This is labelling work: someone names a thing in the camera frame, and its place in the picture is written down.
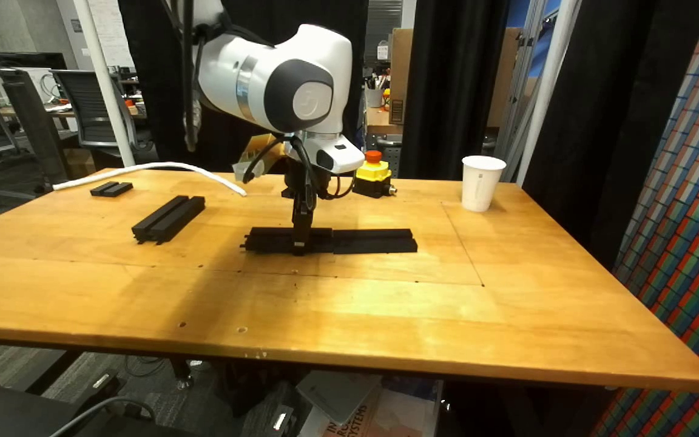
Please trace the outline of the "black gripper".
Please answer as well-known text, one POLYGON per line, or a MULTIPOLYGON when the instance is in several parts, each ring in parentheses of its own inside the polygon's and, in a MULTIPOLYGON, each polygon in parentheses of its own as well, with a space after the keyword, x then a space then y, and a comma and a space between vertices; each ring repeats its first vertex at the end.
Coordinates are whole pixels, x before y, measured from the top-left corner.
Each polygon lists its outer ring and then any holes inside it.
MULTIPOLYGON (((295 134, 286 139, 286 155, 307 167, 312 189, 321 200, 337 200, 327 189, 331 178, 354 172, 363 162, 363 152, 343 134, 295 134)), ((311 242, 311 226, 316 214, 316 195, 293 192, 292 209, 292 250, 304 252, 311 242)))

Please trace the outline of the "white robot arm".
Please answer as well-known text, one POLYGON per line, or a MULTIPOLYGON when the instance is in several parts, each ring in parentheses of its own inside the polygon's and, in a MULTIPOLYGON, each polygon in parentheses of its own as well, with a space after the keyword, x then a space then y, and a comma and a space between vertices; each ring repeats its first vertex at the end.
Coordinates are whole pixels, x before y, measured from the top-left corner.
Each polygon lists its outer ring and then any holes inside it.
POLYGON ((231 22, 224 5, 202 5, 191 15, 193 82, 215 112, 232 113, 275 136, 236 175, 250 181, 263 172, 263 155, 286 145, 298 169, 289 175, 293 200, 289 229, 253 229, 250 250, 307 252, 317 196, 316 172, 354 172, 363 152, 343 134, 343 112, 352 84, 352 42, 321 25, 298 25, 280 42, 254 42, 231 22))

